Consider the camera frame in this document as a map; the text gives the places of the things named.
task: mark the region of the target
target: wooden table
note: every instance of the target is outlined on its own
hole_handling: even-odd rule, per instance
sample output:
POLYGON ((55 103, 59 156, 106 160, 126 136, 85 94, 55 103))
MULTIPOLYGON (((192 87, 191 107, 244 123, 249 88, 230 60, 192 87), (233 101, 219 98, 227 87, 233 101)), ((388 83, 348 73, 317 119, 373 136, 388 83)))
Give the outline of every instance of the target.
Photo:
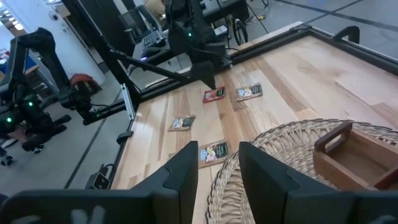
MULTIPOLYGON (((299 22, 242 46, 258 43, 299 22)), ((280 124, 338 118, 398 128, 398 78, 314 38, 305 37, 216 76, 226 97, 203 104, 202 82, 194 82, 139 105, 112 189, 130 189, 162 166, 187 142, 222 139, 232 150, 240 141, 280 124), (237 102, 234 89, 260 82, 263 96, 237 102), (191 130, 168 132, 174 117, 197 116, 191 130)), ((199 170, 193 223, 205 222, 206 198, 222 164, 199 170)))

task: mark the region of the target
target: red object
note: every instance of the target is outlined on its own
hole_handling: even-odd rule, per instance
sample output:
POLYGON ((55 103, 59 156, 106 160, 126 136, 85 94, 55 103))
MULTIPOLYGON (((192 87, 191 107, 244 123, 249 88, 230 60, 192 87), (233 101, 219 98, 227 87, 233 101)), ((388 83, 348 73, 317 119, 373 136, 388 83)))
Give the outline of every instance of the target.
POLYGON ((215 90, 207 90, 203 95, 203 103, 208 103, 214 100, 220 100, 225 96, 225 86, 219 87, 215 90))
POLYGON ((91 77, 87 74, 83 74, 83 73, 76 73, 71 77, 70 83, 72 85, 74 85, 78 82, 91 82, 91 83, 98 85, 98 83, 93 79, 93 77, 91 77))
POLYGON ((82 94, 86 94, 88 96, 94 95, 101 90, 101 87, 98 85, 98 83, 87 74, 74 74, 70 79, 70 83, 82 94))

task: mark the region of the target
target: wooden crate handle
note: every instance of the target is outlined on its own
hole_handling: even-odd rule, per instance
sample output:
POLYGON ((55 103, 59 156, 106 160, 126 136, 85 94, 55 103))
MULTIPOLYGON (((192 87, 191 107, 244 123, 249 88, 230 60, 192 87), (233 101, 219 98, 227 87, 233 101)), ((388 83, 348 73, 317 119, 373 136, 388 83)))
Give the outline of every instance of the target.
POLYGON ((334 150, 336 147, 340 146, 342 143, 344 143, 347 140, 352 128, 353 128, 353 123, 351 121, 345 121, 343 124, 337 126, 335 129, 329 131, 320 139, 318 139, 314 144, 315 151, 326 153, 325 149, 326 144, 328 144, 328 142, 333 140, 335 137, 341 135, 341 138, 339 138, 337 142, 334 142, 327 149, 328 152, 334 150))

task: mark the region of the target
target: wicker tray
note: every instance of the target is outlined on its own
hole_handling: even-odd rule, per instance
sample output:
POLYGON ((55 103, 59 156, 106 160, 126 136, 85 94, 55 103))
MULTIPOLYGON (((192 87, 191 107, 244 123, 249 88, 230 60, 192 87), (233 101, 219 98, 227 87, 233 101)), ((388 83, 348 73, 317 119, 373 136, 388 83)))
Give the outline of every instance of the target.
MULTIPOLYGON (((260 134, 251 144, 301 173, 335 187, 315 172, 312 151, 316 140, 342 122, 344 121, 337 119, 315 119, 284 124, 260 134)), ((356 129, 391 144, 395 149, 398 148, 398 132, 369 123, 354 122, 353 125, 356 129)), ((254 223, 244 192, 237 152, 217 173, 207 202, 207 223, 254 223)))

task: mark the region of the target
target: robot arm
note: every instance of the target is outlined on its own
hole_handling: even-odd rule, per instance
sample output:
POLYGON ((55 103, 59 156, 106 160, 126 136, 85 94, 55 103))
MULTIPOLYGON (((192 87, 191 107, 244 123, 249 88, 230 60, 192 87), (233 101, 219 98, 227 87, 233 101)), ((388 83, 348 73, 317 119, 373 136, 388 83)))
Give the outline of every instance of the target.
POLYGON ((90 119, 95 114, 92 112, 90 97, 82 95, 70 84, 62 64, 55 53, 55 41, 46 29, 38 28, 37 31, 16 37, 11 41, 9 69, 7 70, 6 85, 0 86, 0 91, 13 91, 13 102, 18 102, 26 95, 29 89, 25 75, 24 64, 28 49, 37 51, 47 62, 51 76, 59 89, 58 100, 64 108, 77 110, 83 119, 90 119))

